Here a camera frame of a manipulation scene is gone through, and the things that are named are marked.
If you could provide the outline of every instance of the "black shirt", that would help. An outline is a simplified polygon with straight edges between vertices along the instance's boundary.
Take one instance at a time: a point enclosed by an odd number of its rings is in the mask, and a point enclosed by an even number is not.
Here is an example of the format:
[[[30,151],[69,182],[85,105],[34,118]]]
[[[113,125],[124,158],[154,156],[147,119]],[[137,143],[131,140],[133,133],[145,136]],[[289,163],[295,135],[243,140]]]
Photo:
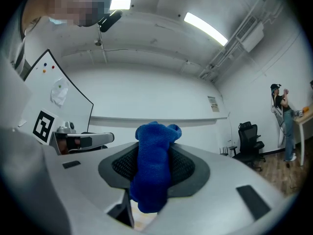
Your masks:
[[[289,105],[288,105],[288,107],[282,106],[282,105],[280,104],[280,102],[281,102],[282,100],[283,100],[283,97],[282,97],[282,96],[276,96],[276,98],[275,98],[275,107],[276,107],[276,108],[279,108],[279,109],[283,108],[283,113],[284,113],[284,112],[290,110],[290,107],[289,107]]]

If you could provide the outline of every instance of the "wooden table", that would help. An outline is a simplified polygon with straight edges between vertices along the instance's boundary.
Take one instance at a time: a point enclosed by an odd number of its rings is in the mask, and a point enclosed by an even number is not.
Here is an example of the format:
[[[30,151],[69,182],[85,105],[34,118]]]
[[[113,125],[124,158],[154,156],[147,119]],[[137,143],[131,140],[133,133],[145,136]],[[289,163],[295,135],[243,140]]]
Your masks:
[[[309,106],[309,110],[303,114],[303,117],[295,117],[294,122],[299,125],[300,136],[301,136],[301,162],[302,166],[304,163],[304,133],[303,133],[303,124],[308,122],[313,118],[313,104]]]

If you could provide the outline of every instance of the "fluorescent light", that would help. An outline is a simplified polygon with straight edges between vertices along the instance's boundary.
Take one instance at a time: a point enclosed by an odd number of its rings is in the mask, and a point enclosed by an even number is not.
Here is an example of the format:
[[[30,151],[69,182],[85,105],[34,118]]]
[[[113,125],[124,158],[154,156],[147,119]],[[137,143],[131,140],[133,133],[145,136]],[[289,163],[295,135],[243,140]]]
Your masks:
[[[202,19],[196,17],[195,15],[188,12],[184,20],[185,22],[192,24],[200,30],[203,30],[206,34],[213,37],[221,45],[224,46],[227,43],[228,40],[221,33],[219,33],[215,28],[213,28]]]
[[[129,10],[131,0],[112,0],[110,10]]]

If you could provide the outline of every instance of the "whiteboard frame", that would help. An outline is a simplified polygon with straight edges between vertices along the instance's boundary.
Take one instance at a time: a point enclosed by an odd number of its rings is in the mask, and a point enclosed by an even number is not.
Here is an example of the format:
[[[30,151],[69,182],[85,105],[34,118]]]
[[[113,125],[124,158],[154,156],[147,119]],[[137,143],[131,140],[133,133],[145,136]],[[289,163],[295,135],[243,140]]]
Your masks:
[[[84,96],[85,99],[87,99],[91,104],[92,104],[92,108],[91,108],[91,111],[90,111],[90,116],[89,116],[89,122],[88,122],[88,127],[87,127],[87,132],[89,130],[89,123],[90,123],[90,118],[91,118],[91,114],[92,114],[92,110],[93,110],[93,102],[91,102],[77,87],[76,85],[72,82],[72,80],[70,80],[70,78],[66,75],[66,73],[62,70],[61,66],[59,65],[59,63],[57,62],[57,60],[55,60],[54,56],[52,55],[50,49],[47,49],[37,60],[36,62],[33,64],[33,66],[30,68],[30,70],[27,72],[25,78],[24,78],[24,81],[26,81],[28,75],[31,73],[31,71],[35,68],[35,66],[37,65],[37,63],[41,60],[41,58],[47,53],[49,52],[49,54],[51,55],[53,61],[57,64],[58,68],[60,68],[60,71],[63,73],[63,75],[69,80],[69,82],[76,88],[76,90],[79,91],[79,93],[81,95]]]

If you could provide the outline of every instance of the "sign on wall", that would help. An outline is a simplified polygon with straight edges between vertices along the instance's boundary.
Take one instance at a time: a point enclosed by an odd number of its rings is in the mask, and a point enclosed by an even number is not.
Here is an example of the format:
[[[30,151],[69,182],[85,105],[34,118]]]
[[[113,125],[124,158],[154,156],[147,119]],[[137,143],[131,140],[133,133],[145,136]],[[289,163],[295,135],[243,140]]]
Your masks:
[[[209,102],[211,104],[211,108],[213,112],[220,112],[219,107],[217,105],[217,102],[215,100],[215,97],[208,96]]]

